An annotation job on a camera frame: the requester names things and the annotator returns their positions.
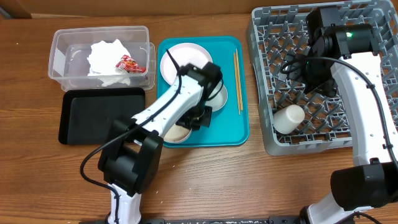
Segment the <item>grey bowl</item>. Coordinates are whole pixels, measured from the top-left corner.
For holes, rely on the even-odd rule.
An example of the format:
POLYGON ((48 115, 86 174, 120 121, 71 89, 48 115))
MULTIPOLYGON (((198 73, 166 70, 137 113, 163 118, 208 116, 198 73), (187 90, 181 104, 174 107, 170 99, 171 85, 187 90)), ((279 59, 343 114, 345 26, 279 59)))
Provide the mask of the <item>grey bowl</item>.
POLYGON ((226 104, 228 100, 228 91, 226 87, 219 82, 210 96, 214 96, 214 98, 212 98, 210 101, 207 101, 205 105, 210 106, 212 108, 212 112, 215 112, 222 109, 222 107, 224 107, 226 104))

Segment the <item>small white plate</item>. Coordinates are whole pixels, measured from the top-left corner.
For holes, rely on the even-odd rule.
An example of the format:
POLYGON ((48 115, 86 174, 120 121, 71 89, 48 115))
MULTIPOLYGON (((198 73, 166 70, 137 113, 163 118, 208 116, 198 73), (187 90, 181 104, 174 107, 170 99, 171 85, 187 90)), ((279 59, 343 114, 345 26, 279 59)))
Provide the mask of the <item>small white plate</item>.
POLYGON ((164 141, 178 144, 187 140, 191 133, 191 129, 174 124, 164 136, 164 141))

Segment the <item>white cup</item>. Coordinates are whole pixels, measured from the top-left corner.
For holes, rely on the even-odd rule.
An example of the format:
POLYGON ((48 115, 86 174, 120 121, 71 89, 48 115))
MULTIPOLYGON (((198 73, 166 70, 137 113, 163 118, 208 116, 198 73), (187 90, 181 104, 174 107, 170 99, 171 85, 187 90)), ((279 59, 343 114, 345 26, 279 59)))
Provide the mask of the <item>white cup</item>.
POLYGON ((290 105, 274 114, 274 129, 281 134, 289 134, 304 118, 305 112, 299 105, 290 105))

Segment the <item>red snack wrapper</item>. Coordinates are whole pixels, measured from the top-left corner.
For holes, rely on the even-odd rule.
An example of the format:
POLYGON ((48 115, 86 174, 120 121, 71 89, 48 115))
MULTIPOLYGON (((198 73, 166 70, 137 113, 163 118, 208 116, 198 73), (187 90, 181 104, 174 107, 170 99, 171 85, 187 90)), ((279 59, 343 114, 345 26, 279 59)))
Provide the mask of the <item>red snack wrapper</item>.
POLYGON ((139 66, 137 62, 128 55, 123 55, 121 60, 116 64, 116 68, 128 73, 144 73, 146 67, 139 66))

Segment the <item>white napkin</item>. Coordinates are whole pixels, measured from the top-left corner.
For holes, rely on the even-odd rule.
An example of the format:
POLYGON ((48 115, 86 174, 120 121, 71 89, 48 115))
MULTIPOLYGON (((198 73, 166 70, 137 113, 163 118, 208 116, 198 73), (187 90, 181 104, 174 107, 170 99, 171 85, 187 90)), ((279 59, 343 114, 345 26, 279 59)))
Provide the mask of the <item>white napkin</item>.
POLYGON ((91 45, 91 53, 87 57, 87 61, 90 64, 88 76, 97 76, 103 82, 101 84, 102 87, 115 83, 130 85, 131 81, 128 78, 120 77, 121 75, 126 75, 127 72, 116 68, 116 64, 123 55, 130 56, 130 53, 119 39, 112 43, 102 40, 91 45))

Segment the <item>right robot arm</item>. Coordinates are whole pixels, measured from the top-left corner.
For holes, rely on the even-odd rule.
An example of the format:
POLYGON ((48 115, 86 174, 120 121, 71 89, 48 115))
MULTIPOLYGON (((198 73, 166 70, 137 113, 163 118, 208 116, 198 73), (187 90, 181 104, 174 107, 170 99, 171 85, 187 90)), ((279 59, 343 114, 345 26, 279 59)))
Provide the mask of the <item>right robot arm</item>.
POLYGON ((336 170, 331 191, 307 207, 307 223, 344 223, 397 201, 397 130, 381 77, 379 44, 370 24, 345 26, 336 6, 306 18, 310 51, 290 78, 306 92, 340 95, 353 141, 353 167, 336 170))

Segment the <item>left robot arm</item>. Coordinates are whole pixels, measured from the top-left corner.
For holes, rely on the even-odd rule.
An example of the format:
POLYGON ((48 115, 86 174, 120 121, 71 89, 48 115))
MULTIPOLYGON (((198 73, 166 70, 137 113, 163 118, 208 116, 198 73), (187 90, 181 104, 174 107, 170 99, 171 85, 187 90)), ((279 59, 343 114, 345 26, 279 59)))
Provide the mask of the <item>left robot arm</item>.
POLYGON ((98 162, 111 189, 107 223, 139 223, 141 194, 153 181, 164 136, 175 124, 188 130, 208 127, 212 109, 205 104, 223 77, 219 66, 179 67, 170 88, 144 111, 117 119, 111 126, 98 162))

